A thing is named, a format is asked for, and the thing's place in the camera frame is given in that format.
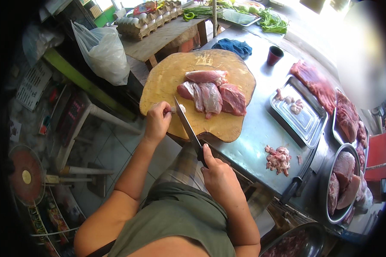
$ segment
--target red cup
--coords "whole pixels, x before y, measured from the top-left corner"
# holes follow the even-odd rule
[[[271,46],[269,48],[269,55],[267,59],[267,64],[270,66],[275,65],[280,59],[282,59],[284,53],[283,51],[278,48],[277,46]]]

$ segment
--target hand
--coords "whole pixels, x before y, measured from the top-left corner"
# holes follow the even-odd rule
[[[158,145],[165,137],[172,120],[172,107],[169,103],[161,101],[154,104],[147,112],[147,125],[144,139]]]
[[[246,197],[232,168],[220,159],[214,158],[206,143],[203,146],[203,156],[209,168],[202,167],[201,171],[207,191],[213,199],[226,211],[247,206]]]

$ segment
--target stainless steel table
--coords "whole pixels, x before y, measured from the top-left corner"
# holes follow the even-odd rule
[[[286,127],[284,121],[277,118],[277,114],[269,104],[269,97],[278,87],[284,85],[289,69],[298,59],[285,52],[284,57],[274,67],[269,67],[266,65],[265,60],[269,47],[273,43],[254,33],[234,27],[226,29],[201,49],[211,49],[222,38],[236,39],[241,42],[246,41],[253,48],[252,55],[244,62],[256,78],[256,88],[253,98],[247,106],[247,115],[244,118],[242,133],[239,138],[231,143],[224,143],[212,135],[206,135],[204,140],[230,161],[232,166],[245,177],[253,182],[260,182],[266,185],[278,198],[281,197],[292,182],[293,177],[299,175],[304,165],[310,165],[318,174],[312,175],[301,197],[291,198],[288,204],[301,213],[325,224],[332,230],[338,229],[338,226],[331,225],[324,219],[317,197],[319,195],[320,176],[329,177],[330,167],[328,160],[333,159],[335,152],[339,148],[338,143],[331,134],[331,118],[329,117],[311,164],[303,163],[299,165],[296,156],[301,155],[303,160],[306,161],[312,150],[305,146],[296,134],[292,133],[291,128]],[[273,148],[279,146],[288,148],[292,156],[288,177],[282,173],[276,175],[276,171],[266,169],[267,153],[264,150],[266,145]]]

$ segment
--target wooden table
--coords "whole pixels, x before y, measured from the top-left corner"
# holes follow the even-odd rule
[[[151,70],[157,65],[157,60],[154,55],[186,30],[194,26],[197,26],[199,31],[200,46],[205,45],[207,43],[205,20],[206,19],[202,18],[185,22],[183,17],[179,16],[170,23],[165,23],[163,27],[158,28],[157,31],[151,33],[148,37],[144,37],[141,41],[125,35],[121,35],[120,39],[126,54],[144,62],[148,69]]]

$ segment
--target white plastic bag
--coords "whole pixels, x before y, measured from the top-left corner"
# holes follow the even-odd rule
[[[93,72],[112,85],[127,85],[130,67],[115,28],[95,28],[72,22],[77,44]]]

